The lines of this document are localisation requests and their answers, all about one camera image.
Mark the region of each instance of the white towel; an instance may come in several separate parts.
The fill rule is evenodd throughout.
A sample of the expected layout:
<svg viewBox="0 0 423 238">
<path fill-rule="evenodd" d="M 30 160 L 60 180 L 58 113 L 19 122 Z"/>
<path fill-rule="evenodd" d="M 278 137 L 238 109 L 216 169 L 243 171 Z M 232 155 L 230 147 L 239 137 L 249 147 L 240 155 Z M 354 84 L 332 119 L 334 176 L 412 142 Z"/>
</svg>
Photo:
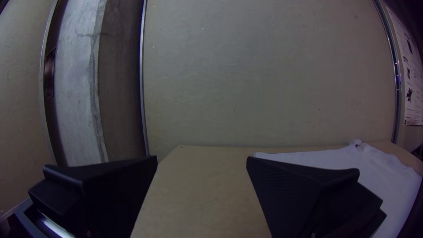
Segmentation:
<svg viewBox="0 0 423 238">
<path fill-rule="evenodd" d="M 358 168 L 358 182 L 383 200 L 386 218 L 374 238 L 397 237 L 410 213 L 422 177 L 404 166 L 396 156 L 354 140 L 349 146 L 314 152 L 266 154 L 257 158 L 325 169 Z"/>
</svg>

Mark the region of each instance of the metal frame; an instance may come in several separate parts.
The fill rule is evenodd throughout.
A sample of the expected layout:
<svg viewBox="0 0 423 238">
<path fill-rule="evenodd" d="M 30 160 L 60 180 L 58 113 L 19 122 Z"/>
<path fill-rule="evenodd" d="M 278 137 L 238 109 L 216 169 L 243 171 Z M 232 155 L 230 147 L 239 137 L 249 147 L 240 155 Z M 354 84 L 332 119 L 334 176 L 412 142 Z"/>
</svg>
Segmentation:
<svg viewBox="0 0 423 238">
<path fill-rule="evenodd" d="M 145 17 L 147 12 L 147 0 L 144 0 L 142 7 L 141 19 L 141 37 L 140 37 L 140 99 L 141 99 L 141 117 L 142 117 L 142 132 L 144 137 L 144 147 L 147 156 L 150 155 L 147 137 L 147 124 L 145 121 L 145 106 L 144 106 L 144 30 L 145 30 Z"/>
<path fill-rule="evenodd" d="M 47 147 L 48 147 L 48 151 L 50 152 L 50 160 L 54 163 L 57 164 L 56 161 L 56 157 L 54 155 L 54 151 L 53 151 L 53 147 L 52 147 L 52 143 L 50 141 L 50 135 L 48 133 L 48 125 L 47 125 L 47 118 L 45 115 L 45 102 L 44 102 L 44 60 L 46 57 L 46 47 L 47 47 L 47 38 L 48 38 L 48 33 L 50 31 L 50 25 L 52 23 L 52 19 L 53 19 L 53 15 L 54 15 L 54 11 L 56 9 L 56 6 L 58 4 L 58 0 L 54 0 L 53 4 L 52 4 L 52 8 L 50 9 L 50 14 L 47 18 L 47 23 L 45 26 L 45 31 L 44 31 L 44 37 L 43 37 L 43 44 L 41 46 L 41 56 L 40 56 L 40 72 L 39 72 L 39 86 L 38 86 L 38 90 L 39 90 L 39 101 L 40 101 L 40 108 L 41 108 L 41 121 L 42 121 L 42 126 L 43 126 L 43 131 L 44 131 L 44 135 L 45 135 L 45 140 L 47 142 Z"/>
<path fill-rule="evenodd" d="M 402 102 L 402 89 L 401 89 L 401 69 L 400 69 L 400 62 L 398 61 L 398 53 L 396 48 L 396 42 L 395 38 L 393 36 L 393 31 L 391 29 L 391 26 L 389 25 L 388 18 L 383 10 L 383 6 L 380 3 L 379 0 L 373 0 L 373 3 L 376 6 L 376 9 L 378 10 L 380 19 L 383 23 L 383 28 L 386 32 L 386 37 L 388 39 L 389 48 L 391 50 L 392 55 L 392 61 L 393 61 L 393 70 L 395 72 L 395 119 L 393 123 L 393 131 L 392 131 L 392 138 L 391 142 L 396 144 L 398 139 L 398 131 L 400 128 L 400 120 L 401 120 L 401 102 Z"/>
</svg>

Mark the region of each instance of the wooden board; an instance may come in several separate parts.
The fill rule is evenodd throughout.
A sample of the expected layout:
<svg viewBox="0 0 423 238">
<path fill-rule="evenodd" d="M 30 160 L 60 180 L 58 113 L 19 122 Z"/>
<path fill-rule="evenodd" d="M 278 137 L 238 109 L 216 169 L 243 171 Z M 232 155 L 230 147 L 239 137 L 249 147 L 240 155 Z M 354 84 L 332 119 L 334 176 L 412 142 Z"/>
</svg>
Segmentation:
<svg viewBox="0 0 423 238">
<path fill-rule="evenodd" d="M 423 163 L 390 142 L 369 143 L 423 175 Z M 162 162 L 142 205 L 133 238 L 271 237 L 246 170 L 254 152 L 338 149 L 230 148 L 180 145 Z"/>
</svg>

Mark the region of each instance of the printed image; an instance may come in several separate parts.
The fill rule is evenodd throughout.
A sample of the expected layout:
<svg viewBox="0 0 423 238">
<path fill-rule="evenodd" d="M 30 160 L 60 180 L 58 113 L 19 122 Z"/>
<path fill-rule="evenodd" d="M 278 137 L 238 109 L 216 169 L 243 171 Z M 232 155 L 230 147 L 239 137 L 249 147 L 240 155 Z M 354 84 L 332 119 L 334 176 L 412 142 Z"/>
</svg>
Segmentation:
<svg viewBox="0 0 423 238">
<path fill-rule="evenodd" d="M 407 44 L 408 44 L 408 49 L 410 50 L 410 53 L 413 54 L 413 51 L 411 50 L 410 42 L 408 40 L 407 40 Z"/>
<path fill-rule="evenodd" d="M 408 88 L 408 93 L 405 96 L 407 98 L 407 101 L 411 102 L 411 95 L 413 94 L 413 90 L 411 88 Z"/>
</svg>

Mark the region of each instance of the poster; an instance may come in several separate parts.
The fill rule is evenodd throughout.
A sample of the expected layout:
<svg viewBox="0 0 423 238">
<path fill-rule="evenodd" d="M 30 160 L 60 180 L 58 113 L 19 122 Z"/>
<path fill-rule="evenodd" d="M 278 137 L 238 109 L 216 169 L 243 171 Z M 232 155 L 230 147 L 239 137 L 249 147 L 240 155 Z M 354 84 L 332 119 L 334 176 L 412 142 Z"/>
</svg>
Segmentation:
<svg viewBox="0 0 423 238">
<path fill-rule="evenodd" d="M 397 36 L 403 72 L 401 83 L 405 85 L 404 125 L 423 125 L 423 70 L 416 42 L 399 18 L 387 7 L 393 30 Z"/>
</svg>

